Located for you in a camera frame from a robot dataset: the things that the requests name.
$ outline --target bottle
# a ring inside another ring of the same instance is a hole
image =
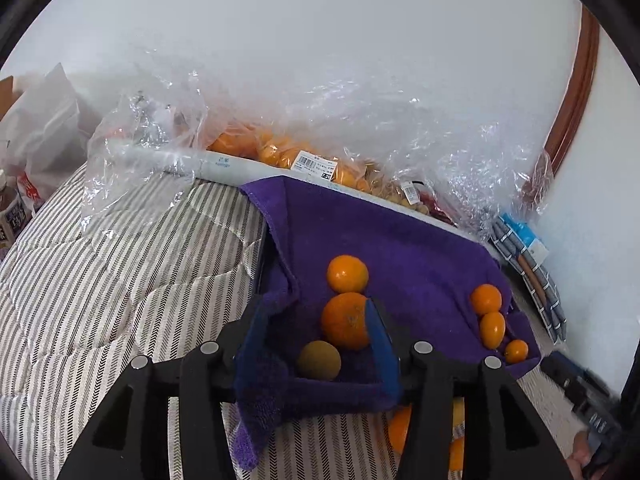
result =
[[[25,210],[20,194],[6,184],[6,173],[0,170],[0,261],[15,243],[31,218]]]

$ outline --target clear plastic wrap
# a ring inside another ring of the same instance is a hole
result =
[[[155,221],[177,205],[194,181],[177,148],[198,146],[207,116],[200,93],[184,81],[141,74],[134,90],[123,92],[117,108],[96,128],[88,145],[81,229],[111,235]],[[162,150],[153,157],[128,156],[132,148]]]
[[[276,66],[277,73],[267,66],[198,70],[184,85],[157,78],[159,94],[127,94],[92,139],[83,222],[118,210],[152,176],[175,183],[153,201],[152,210],[164,211],[193,179],[178,152],[164,168],[133,158],[122,169],[123,145],[187,146],[282,170],[299,170],[300,160],[310,167],[310,155],[318,156],[331,166],[323,178],[451,220],[482,239],[501,212],[523,220],[542,211],[552,176],[540,147],[523,146],[498,124],[451,119],[431,104],[433,92],[410,63],[392,70],[319,62]],[[178,98],[167,96],[176,91]]]

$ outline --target cardboard box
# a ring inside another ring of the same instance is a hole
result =
[[[0,120],[14,104],[14,76],[0,81]]]

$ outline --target barcode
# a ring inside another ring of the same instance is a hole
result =
[[[314,160],[311,160],[310,158],[306,158],[306,156],[302,156],[302,155],[300,155],[299,163],[303,164],[310,170],[316,167],[316,162]]]
[[[413,205],[420,202],[420,197],[418,195],[418,192],[415,190],[414,184],[412,184],[411,182],[403,182],[401,187],[409,204]]]

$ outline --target white wall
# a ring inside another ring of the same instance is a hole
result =
[[[425,104],[542,144],[566,89],[579,20],[577,0],[54,0],[0,76],[62,62],[97,119],[145,47],[214,69],[260,57],[275,84],[317,59],[350,68],[376,61]],[[402,140],[376,142],[391,149]]]
[[[572,357],[620,391],[640,336],[640,86],[604,31],[593,89],[537,232]]]

